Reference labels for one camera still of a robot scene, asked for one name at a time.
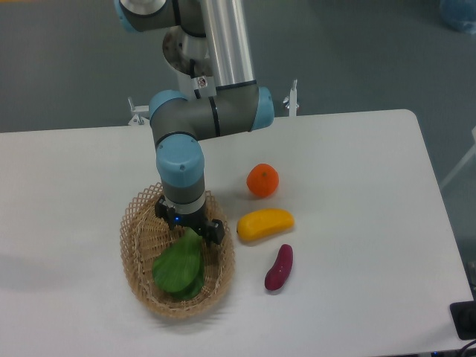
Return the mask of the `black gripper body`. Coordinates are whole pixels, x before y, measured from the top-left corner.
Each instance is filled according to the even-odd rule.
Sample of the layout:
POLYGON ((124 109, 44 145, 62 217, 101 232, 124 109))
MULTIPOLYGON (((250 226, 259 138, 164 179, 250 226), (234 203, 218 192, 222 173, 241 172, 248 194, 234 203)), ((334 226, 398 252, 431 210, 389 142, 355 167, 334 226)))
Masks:
POLYGON ((192 213, 178 213, 175 210, 175 227, 190 228, 199 235, 200 228, 208 219, 205 213, 205 205, 202 205, 197 211, 192 213))

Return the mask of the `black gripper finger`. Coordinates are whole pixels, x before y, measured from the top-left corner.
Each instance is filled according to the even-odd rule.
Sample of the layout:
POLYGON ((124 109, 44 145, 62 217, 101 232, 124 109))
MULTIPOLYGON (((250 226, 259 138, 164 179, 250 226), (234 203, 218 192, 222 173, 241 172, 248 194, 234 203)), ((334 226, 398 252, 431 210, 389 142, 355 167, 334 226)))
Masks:
POLYGON ((225 236, 223 222, 219 219, 204 222, 200 228, 199 235, 205 240, 206 245, 220 245, 225 236))
POLYGON ((175 227, 175 208, 169 207, 165 195, 159 196, 155 203, 155 216, 159 219, 163 219, 169 229, 175 227))

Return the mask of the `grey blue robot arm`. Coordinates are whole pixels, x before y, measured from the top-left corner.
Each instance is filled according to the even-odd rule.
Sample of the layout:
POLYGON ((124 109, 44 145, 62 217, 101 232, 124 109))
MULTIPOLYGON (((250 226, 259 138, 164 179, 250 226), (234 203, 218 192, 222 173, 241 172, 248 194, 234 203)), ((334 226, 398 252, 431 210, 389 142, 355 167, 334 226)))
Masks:
POLYGON ((149 124, 163 193, 155 215, 170 228, 193 229, 220 244, 222 221, 205 213, 205 158, 200 141, 270 126, 274 105, 254 76, 241 1, 117 1, 129 31, 166 29, 164 54, 190 79, 190 92, 166 90, 149 102, 149 124))

